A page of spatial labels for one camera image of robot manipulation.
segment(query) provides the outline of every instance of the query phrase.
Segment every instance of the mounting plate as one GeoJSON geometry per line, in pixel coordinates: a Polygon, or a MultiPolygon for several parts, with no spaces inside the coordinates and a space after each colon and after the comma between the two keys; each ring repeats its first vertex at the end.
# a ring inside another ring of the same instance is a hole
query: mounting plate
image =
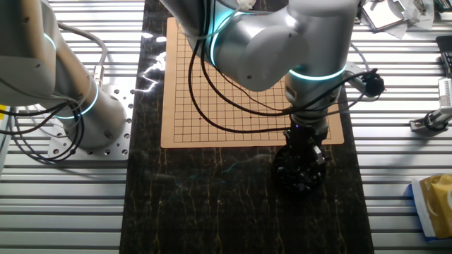
{"type": "MultiPolygon", "coordinates": [[[[134,87],[132,85],[103,85],[102,89],[108,94],[116,97],[124,106],[126,111],[126,125],[121,135],[107,147],[100,149],[84,150],[78,148],[76,153],[67,160],[83,161],[125,161],[129,159],[130,132],[133,115],[134,87]]],[[[53,134],[64,133],[63,128],[54,126],[53,134]]],[[[68,138],[54,138],[50,140],[48,150],[49,157],[58,155],[67,149],[71,141],[68,138]]]]}

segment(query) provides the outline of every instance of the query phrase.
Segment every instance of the wooden game board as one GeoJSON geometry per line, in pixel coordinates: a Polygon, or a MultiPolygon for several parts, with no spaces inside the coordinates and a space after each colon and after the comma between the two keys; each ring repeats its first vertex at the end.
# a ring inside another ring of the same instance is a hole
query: wooden game board
{"type": "MultiPolygon", "coordinates": [[[[163,148],[190,147],[250,147],[278,146],[285,144],[283,132],[236,134],[219,130],[201,118],[193,106],[187,85],[192,50],[174,18],[168,19],[165,88],[162,115],[163,148]]],[[[210,79],[226,97],[243,107],[264,112],[275,112],[252,101],[241,90],[230,85],[216,70],[208,66],[210,79]]],[[[290,105],[284,96],[284,80],[264,92],[244,89],[252,98],[276,109],[290,105]]],[[[217,124],[236,130],[282,128],[290,125],[289,116],[256,116],[234,108],[219,98],[202,75],[201,62],[196,58],[193,71],[193,88],[196,101],[206,116],[217,124]]],[[[338,110],[333,105],[330,111],[338,110]]],[[[344,142],[338,114],[328,117],[330,128],[324,145],[344,142]]]]}

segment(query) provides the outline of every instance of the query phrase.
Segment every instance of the metal slotted table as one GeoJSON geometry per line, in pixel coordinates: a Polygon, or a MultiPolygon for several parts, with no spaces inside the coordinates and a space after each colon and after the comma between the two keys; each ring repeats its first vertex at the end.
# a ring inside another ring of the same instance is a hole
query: metal slotted table
{"type": "MultiPolygon", "coordinates": [[[[58,20],[93,32],[107,43],[106,84],[136,82],[144,1],[53,0],[50,4],[58,20]]],[[[425,243],[406,193],[414,176],[452,173],[452,132],[423,138],[411,133],[408,125],[410,119],[439,106],[437,80],[444,72],[434,40],[451,29],[452,15],[447,13],[432,31],[411,29],[403,40],[372,34],[365,26],[357,26],[352,36],[388,88],[379,101],[362,102],[351,110],[377,254],[445,254],[452,249],[450,242],[425,243]]],[[[100,56],[97,45],[69,32],[63,36],[92,70],[100,56]]],[[[362,64],[352,49],[349,60],[362,64]]],[[[349,98],[359,95],[351,87],[347,92],[349,98]]],[[[20,120],[24,128],[31,124],[20,120]]],[[[49,138],[44,133],[26,137],[47,152],[49,138]]],[[[125,179],[125,164],[92,162],[53,169],[21,154],[11,142],[0,183],[0,254],[118,253],[125,179]]]]}

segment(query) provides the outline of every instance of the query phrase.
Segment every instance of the marble surface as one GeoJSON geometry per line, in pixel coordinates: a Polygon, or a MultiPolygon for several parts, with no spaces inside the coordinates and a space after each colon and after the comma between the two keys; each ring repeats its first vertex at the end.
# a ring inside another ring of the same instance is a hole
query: marble surface
{"type": "Polygon", "coordinates": [[[348,114],[324,184],[304,198],[271,181],[278,147],[160,147],[169,16],[146,1],[120,253],[373,253],[348,114]]]}

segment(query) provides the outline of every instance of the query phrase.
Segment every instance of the robotic arm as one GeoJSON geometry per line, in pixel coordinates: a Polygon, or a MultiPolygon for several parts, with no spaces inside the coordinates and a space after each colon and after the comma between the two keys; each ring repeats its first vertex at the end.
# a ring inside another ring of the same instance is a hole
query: robotic arm
{"type": "MultiPolygon", "coordinates": [[[[0,0],[0,31],[0,104],[39,103],[49,109],[65,102],[62,98],[78,102],[85,123],[80,147],[85,149],[104,147],[121,134],[123,106],[101,89],[95,79],[101,77],[91,76],[71,51],[47,0],[0,0]]],[[[70,109],[56,117],[73,129],[70,109]]]]}
{"type": "Polygon", "coordinates": [[[273,175],[295,193],[320,184],[326,169],[321,142],[328,132],[328,107],[339,97],[338,84],[347,79],[368,97],[384,90],[376,70],[365,73],[347,62],[359,0],[289,0],[275,13],[257,14],[234,11],[224,1],[211,10],[207,1],[160,1],[189,35],[192,48],[205,40],[196,53],[235,82],[264,91],[285,78],[286,98],[303,110],[290,115],[287,145],[276,155],[273,175]],[[209,35],[202,32],[206,25],[209,35]]]}

